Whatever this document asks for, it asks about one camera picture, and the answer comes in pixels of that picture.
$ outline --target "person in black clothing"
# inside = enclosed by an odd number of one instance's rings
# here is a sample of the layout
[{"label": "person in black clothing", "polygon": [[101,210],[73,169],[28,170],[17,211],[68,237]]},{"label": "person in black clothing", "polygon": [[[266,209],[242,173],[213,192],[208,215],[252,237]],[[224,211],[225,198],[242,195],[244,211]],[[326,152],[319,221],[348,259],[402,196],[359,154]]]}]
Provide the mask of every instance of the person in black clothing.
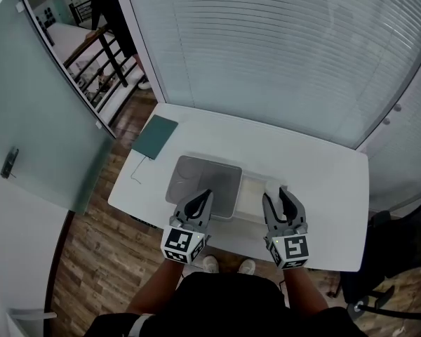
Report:
[{"label": "person in black clothing", "polygon": [[254,276],[246,260],[239,273],[218,274],[213,256],[185,277],[184,265],[165,260],[137,292],[126,313],[97,317],[94,336],[349,336],[366,337],[344,308],[329,308],[303,267],[284,270],[290,308],[278,286]]},{"label": "person in black clothing", "polygon": [[[133,56],[135,61],[139,65],[140,69],[145,74],[145,69],[140,61],[140,57],[137,49],[135,48],[133,39],[126,24],[125,17],[120,7],[119,0],[92,0],[92,31],[86,35],[86,39],[93,37],[95,30],[98,27],[98,21],[100,20],[100,15],[106,19],[109,28],[114,33],[119,46],[125,55],[125,58]],[[139,87],[142,90],[150,88],[149,82],[139,84]]]}]

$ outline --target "white table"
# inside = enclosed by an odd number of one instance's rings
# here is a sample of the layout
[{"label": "white table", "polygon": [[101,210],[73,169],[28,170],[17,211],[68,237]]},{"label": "white table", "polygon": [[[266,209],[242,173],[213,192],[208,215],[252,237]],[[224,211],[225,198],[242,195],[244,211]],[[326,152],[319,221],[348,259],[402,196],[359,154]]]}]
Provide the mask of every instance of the white table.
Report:
[{"label": "white table", "polygon": [[[286,181],[302,202],[309,224],[307,267],[360,268],[368,222],[366,155],[283,128],[190,107],[158,104],[153,114],[179,125],[155,160],[131,151],[109,204],[163,228],[175,209],[165,196],[178,158],[186,154],[228,161]],[[263,241],[266,225],[238,218],[230,223],[211,220],[208,232],[211,246],[272,261]]]}]

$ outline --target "green book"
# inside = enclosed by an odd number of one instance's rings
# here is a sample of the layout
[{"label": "green book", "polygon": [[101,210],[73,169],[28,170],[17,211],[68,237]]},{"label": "green book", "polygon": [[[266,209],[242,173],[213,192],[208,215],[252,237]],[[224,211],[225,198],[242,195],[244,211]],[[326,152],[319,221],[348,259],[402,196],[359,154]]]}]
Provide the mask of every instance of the green book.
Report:
[{"label": "green book", "polygon": [[156,159],[177,125],[176,121],[154,115],[134,141],[133,150]]}]

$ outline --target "white sneaker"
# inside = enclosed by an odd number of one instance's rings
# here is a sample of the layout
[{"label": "white sneaker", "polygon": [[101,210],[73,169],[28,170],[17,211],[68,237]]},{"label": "white sneaker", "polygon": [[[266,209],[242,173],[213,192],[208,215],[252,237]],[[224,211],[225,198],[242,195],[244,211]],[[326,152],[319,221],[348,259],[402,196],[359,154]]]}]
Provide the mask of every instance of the white sneaker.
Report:
[{"label": "white sneaker", "polygon": [[218,261],[214,256],[206,256],[203,259],[204,272],[218,273]]},{"label": "white sneaker", "polygon": [[141,82],[138,86],[140,90],[148,90],[149,88],[152,87],[149,81]]},{"label": "white sneaker", "polygon": [[255,262],[253,260],[245,260],[239,267],[239,273],[244,275],[254,275]]}]

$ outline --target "black chair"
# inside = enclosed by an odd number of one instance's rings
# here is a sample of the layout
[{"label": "black chair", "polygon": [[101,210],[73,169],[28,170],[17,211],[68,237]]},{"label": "black chair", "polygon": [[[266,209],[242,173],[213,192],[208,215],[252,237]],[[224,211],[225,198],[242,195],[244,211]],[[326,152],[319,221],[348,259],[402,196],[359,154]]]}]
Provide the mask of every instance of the black chair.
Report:
[{"label": "black chair", "polygon": [[[421,319],[421,313],[383,310],[381,307],[393,296],[394,286],[386,292],[374,291],[385,277],[421,267],[421,205],[404,218],[392,220],[390,212],[374,215],[366,233],[363,260],[358,272],[341,272],[336,297],[343,288],[352,319],[365,311],[405,319]],[[374,307],[368,306],[369,296],[377,298]]]}]

